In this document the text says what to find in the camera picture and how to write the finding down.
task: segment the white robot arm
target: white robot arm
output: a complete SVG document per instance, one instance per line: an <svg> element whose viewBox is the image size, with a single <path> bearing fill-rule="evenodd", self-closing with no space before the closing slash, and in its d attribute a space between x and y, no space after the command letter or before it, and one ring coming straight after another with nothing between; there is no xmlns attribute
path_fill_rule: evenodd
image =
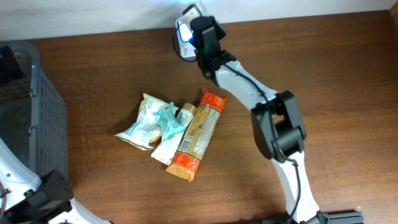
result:
<svg viewBox="0 0 398 224"><path fill-rule="evenodd" d="M69 181L53 171L40 178L0 138L0 223L109 224L74 197Z"/></svg>
<svg viewBox="0 0 398 224"><path fill-rule="evenodd" d="M198 63L203 76L232 93L251 111L256 144L274 164L285 193L289 217L283 222L362 223L359 212L333 216L319 211L305 172L303 141L307 133L294 95L266 87L245 71L233 55L221 49L219 41L226 32L208 15L203 3L189 6L175 26L179 57L187 60L196 56L189 61ZM274 124L272 117L277 115L284 118Z"/></svg>

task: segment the gray plastic basket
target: gray plastic basket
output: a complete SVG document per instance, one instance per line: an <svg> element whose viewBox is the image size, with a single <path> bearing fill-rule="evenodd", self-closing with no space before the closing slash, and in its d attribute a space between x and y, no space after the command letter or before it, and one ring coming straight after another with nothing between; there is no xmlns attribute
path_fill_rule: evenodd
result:
<svg viewBox="0 0 398 224"><path fill-rule="evenodd" d="M68 177L65 103L42 71L33 45L3 45L10 46L27 76L0 86L0 138L40 177L54 169Z"/></svg>

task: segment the snack package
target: snack package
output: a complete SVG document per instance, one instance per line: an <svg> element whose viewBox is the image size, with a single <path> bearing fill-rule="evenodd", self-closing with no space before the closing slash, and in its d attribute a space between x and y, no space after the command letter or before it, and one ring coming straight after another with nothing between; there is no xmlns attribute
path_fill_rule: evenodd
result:
<svg viewBox="0 0 398 224"><path fill-rule="evenodd" d="M187 128L188 125L191 123L193 115L195 115L196 111L197 111L196 106L193 106L190 103L185 103L180 112L178 113L177 121L184 128ZM178 149L178 145L180 144L183 135L184 133L181 132L180 134L174 135L166 141L162 141L150 156L169 166L173 161L175 152Z"/></svg>
<svg viewBox="0 0 398 224"><path fill-rule="evenodd" d="M162 142L185 131L185 128L175 119L173 107L174 103L171 102L168 107L153 113L153 115L155 115L156 122L162 131Z"/></svg>
<svg viewBox="0 0 398 224"><path fill-rule="evenodd" d="M154 144L161 137L160 126L157 124L154 112L168 107L168 103L144 93L144 100L140 104L137 121L128 130L115 134L114 137L122 139L141 150L154 149ZM174 106L173 114L178 107Z"/></svg>
<svg viewBox="0 0 398 224"><path fill-rule="evenodd" d="M221 98L205 90L193 121L175 153L173 162L167 168L167 172L193 181L226 100L227 98Z"/></svg>

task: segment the wood grain surface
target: wood grain surface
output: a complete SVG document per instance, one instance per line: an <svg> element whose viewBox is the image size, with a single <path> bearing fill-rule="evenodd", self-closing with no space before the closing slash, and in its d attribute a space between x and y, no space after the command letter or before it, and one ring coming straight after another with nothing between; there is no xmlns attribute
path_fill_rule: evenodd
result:
<svg viewBox="0 0 398 224"><path fill-rule="evenodd" d="M390 13L391 16L394 18L396 26L398 28L398 1L391 7Z"/></svg>
<svg viewBox="0 0 398 224"><path fill-rule="evenodd" d="M295 93L306 167L324 212L398 220L398 38L389 11L226 24L222 46L248 72ZM32 40L67 105L75 197L122 223L233 223L285 211L276 171L245 107L173 52L174 30ZM177 106L228 96L193 182L112 137L135 122L142 93Z"/></svg>

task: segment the white snack bag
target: white snack bag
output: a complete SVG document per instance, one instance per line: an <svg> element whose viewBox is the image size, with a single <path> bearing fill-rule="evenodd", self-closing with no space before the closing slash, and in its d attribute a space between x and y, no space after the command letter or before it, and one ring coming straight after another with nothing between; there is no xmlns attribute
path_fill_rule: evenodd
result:
<svg viewBox="0 0 398 224"><path fill-rule="evenodd" d="M195 106L186 103L178 113L177 121L184 128L187 128L193 119L193 115L195 114L196 109L197 108ZM178 146L180 145L183 135L184 132L176 134L172 136L170 139L160 143L159 146L157 146L155 151L150 156L169 166L173 161L175 152L177 152Z"/></svg>
<svg viewBox="0 0 398 224"><path fill-rule="evenodd" d="M146 93L143 95L144 100L140 104L137 121L131 128L115 134L114 137L122 139L141 150L151 150L154 148L150 146L150 143L156 142L161 136L160 126L152 113L158 112L158 110L169 106L169 104ZM173 114L177 110L178 107L174 106Z"/></svg>

